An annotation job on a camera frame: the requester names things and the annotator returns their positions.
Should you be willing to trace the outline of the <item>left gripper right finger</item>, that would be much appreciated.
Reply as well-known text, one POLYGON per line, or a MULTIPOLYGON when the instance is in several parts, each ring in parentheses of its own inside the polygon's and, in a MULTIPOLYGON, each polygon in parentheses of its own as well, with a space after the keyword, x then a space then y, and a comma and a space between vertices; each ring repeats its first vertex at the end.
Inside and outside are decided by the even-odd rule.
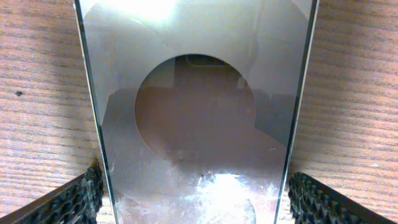
POLYGON ((302 172, 289 179, 288 196, 296 224, 395 224, 302 172))

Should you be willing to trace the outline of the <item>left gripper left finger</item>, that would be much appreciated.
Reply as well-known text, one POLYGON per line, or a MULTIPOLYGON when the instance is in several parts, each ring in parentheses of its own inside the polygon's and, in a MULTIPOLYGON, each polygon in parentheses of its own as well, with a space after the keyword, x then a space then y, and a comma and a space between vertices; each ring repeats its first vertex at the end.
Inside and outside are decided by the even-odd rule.
POLYGON ((98 164, 28 205, 1 218, 1 224, 94 224, 104 183, 98 164))

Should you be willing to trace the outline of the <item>Galaxy S25 Ultra smartphone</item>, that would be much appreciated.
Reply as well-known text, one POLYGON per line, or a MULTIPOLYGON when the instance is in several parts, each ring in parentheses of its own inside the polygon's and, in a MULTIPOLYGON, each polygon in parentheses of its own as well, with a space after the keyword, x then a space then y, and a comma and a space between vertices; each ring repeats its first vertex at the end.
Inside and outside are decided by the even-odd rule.
POLYGON ((77 0, 117 223, 275 223, 317 0, 77 0))

